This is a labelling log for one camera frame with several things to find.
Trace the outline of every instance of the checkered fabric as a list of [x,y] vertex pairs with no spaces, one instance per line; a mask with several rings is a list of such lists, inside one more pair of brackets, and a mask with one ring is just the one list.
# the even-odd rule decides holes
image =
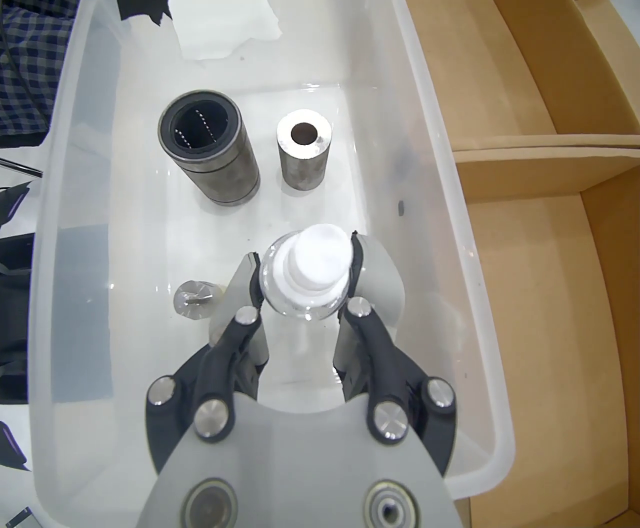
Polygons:
[[45,121],[20,85],[2,49],[0,55],[0,137],[46,132],[77,0],[4,0],[9,49]]

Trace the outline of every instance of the brown cardboard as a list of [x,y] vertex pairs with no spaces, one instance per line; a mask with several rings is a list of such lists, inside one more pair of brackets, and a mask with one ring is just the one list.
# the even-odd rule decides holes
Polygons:
[[573,0],[408,5],[454,150],[465,138],[640,133]]
[[625,134],[558,134],[555,136],[491,136],[452,140],[454,152],[492,148],[609,147],[640,149],[640,136]]
[[541,147],[454,153],[468,203],[576,194],[640,164],[640,150]]
[[640,515],[628,509],[622,515],[607,522],[604,526],[608,528],[640,528]]
[[555,134],[493,0],[408,0],[452,142]]
[[640,48],[607,0],[407,3],[470,204],[516,435],[505,481],[471,500],[473,526],[640,511]]
[[629,507],[640,511],[640,169],[582,194],[609,295],[628,429]]
[[472,497],[472,526],[588,527],[627,509],[611,311],[579,195],[469,206],[498,335],[516,458]]
[[577,0],[576,3],[631,108],[639,117],[640,47],[609,0]]
[[495,0],[558,134],[638,134],[640,124],[574,0]]

